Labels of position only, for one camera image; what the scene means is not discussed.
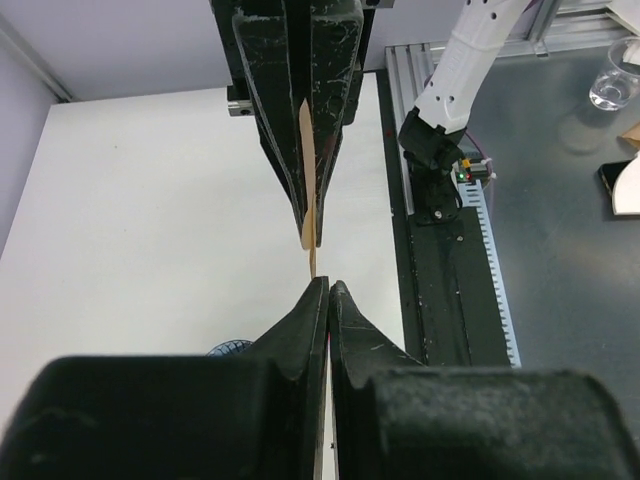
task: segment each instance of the white tabletop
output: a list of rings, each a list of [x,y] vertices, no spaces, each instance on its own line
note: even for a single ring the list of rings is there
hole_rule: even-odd
[[[402,346],[376,80],[325,207],[318,274]],[[62,355],[205,354],[255,339],[309,282],[253,118],[224,89],[52,107],[0,260],[0,424]]]

